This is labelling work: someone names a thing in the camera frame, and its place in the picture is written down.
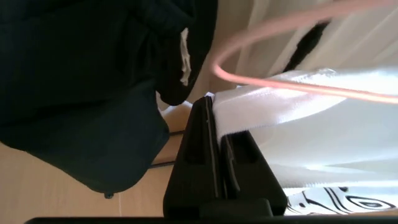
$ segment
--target pink wire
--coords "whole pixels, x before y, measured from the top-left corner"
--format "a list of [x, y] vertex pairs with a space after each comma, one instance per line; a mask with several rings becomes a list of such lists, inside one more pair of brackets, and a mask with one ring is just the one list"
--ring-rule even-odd
[[323, 95], [343, 96], [359, 100], [376, 101], [381, 103], [398, 103], [398, 97], [370, 93], [367, 91], [349, 90], [329, 86], [319, 86], [303, 83], [283, 82], [276, 80], [262, 80], [258, 78], [242, 77], [224, 71], [220, 65], [241, 47], [253, 44], [259, 40], [273, 35], [281, 34], [301, 26], [310, 26], [317, 21], [327, 20], [332, 17], [344, 16], [354, 11], [370, 9], [372, 7], [386, 6], [398, 3], [395, 0], [343, 0], [323, 4], [306, 11], [295, 12], [289, 16], [265, 21], [258, 27], [237, 33], [227, 40], [215, 53], [211, 60], [211, 69], [218, 77], [235, 83], [257, 85], [273, 88], [286, 88], [290, 90], [305, 91]]

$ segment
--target black and white pattern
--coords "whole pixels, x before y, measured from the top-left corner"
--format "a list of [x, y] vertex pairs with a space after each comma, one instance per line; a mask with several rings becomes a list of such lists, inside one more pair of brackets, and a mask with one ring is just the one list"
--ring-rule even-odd
[[398, 206], [397, 187], [319, 187], [288, 196], [285, 215], [345, 215]]

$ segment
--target black cloth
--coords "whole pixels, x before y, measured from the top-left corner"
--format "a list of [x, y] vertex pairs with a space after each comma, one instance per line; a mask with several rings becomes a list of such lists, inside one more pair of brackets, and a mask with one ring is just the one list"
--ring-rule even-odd
[[[3, 0], [0, 7], [0, 141], [97, 192], [133, 186], [168, 140], [155, 91], [171, 105], [186, 99], [210, 48], [216, 1]], [[199, 18], [197, 9], [207, 7], [214, 15]], [[179, 81], [186, 27], [195, 67], [187, 87]]]

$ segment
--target cartoon eye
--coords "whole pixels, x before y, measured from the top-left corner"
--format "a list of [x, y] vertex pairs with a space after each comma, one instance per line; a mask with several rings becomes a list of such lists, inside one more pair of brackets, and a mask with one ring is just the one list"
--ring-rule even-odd
[[385, 210], [395, 208], [396, 206], [388, 202], [366, 197], [346, 196], [347, 200], [358, 207], [370, 210]]

